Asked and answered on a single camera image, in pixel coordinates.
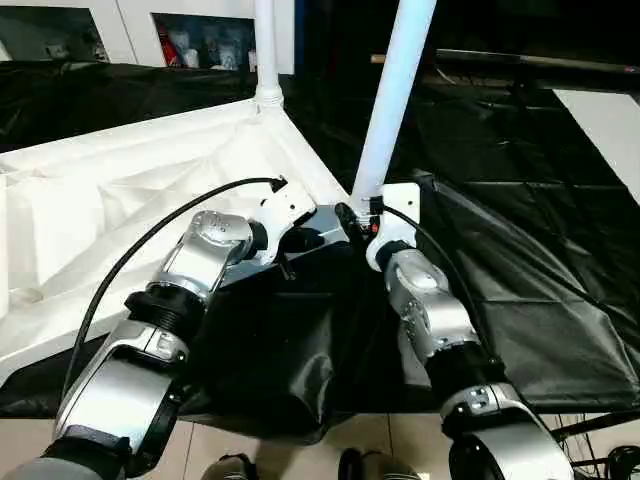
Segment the metal bracket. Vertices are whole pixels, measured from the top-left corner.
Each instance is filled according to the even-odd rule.
[[[256,256],[249,260],[252,264],[268,265],[278,253],[280,240],[302,217],[312,213],[316,204],[304,187],[297,182],[290,182],[273,196],[267,198],[254,213],[252,219],[261,223],[267,231],[268,245],[266,250],[258,250]]]
[[[385,205],[420,221],[420,187],[415,183],[395,183],[382,186],[382,200]],[[383,212],[380,215],[378,234],[367,247],[367,263],[376,272],[380,266],[376,261],[378,251],[389,242],[401,240],[408,245],[416,246],[416,229],[395,215]]]

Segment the floor tile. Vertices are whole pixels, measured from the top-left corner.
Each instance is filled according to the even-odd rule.
[[[52,432],[53,420],[0,420],[0,477],[42,455]]]
[[[449,480],[450,440],[434,414],[389,415],[391,448],[398,460],[431,480]]]
[[[334,427],[321,442],[309,447],[260,442],[196,425],[185,480],[198,480],[222,455],[241,452],[258,464],[261,480],[335,479],[340,455],[349,447],[390,453],[387,416],[358,415]]]
[[[141,478],[144,480],[181,480],[187,465],[192,433],[192,423],[176,423],[158,466]]]

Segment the black fabric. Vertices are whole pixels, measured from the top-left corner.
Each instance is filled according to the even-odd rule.
[[[375,82],[283,80],[288,114],[350,189]],[[5,63],[0,149],[248,98],[254,81]],[[388,180],[421,186],[421,222],[465,272],[478,329],[533,406],[638,406],[640,208],[552,92],[416,87]],[[295,281],[274,269],[225,290],[191,357],[184,415],[312,441],[343,414],[435,408],[362,262],[338,245],[294,262]],[[13,375],[0,414],[52,416],[66,355]]]

